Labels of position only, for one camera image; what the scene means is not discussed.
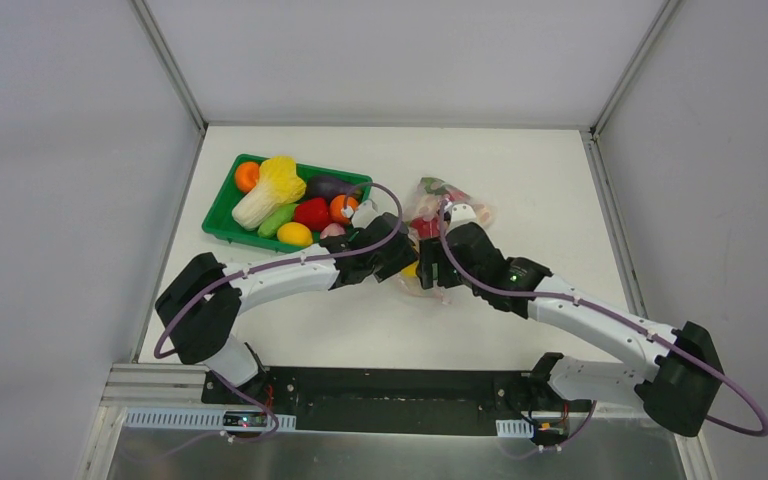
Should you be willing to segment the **clear zip top bag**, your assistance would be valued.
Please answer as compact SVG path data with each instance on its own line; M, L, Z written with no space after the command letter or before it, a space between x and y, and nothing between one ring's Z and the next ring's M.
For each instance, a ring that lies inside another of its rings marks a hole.
M408 227L408 234L413 242L414 249L419 251L419 241L413 236L409 223L416 217L439 217L441 204L467 203L473 207L477 214L477 223L484 228L491 226L496 219L496 207L480 200L454 185L437 177L422 177L404 208L403 222ZM447 305L450 303L447 289L435 287L431 290L423 290L418 278L406 278L401 272L398 276L399 285L409 295L414 297L435 299Z

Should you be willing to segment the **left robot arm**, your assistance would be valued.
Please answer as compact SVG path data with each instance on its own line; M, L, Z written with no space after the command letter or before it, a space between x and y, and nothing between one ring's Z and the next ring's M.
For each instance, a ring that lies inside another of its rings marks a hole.
M417 259L407 227L391 213L269 261L234 266L202 253L155 301L164 326L158 343L171 343L182 364L208 367L239 403L253 404L264 394L265 369L253 348L232 333L239 316L300 293L356 285L368 277L382 282Z

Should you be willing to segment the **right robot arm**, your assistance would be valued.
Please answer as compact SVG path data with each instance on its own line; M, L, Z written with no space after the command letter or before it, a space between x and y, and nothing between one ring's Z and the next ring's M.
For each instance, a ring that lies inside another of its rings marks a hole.
M564 400L593 400L641 408L661 427L699 434L723 384L710 333L686 322L675 328L585 294L548 267L507 257L475 222L448 229L420 245L420 263L437 260L439 286L464 285L494 309L550 325L613 356L583 362L545 354L527 384L543 410Z

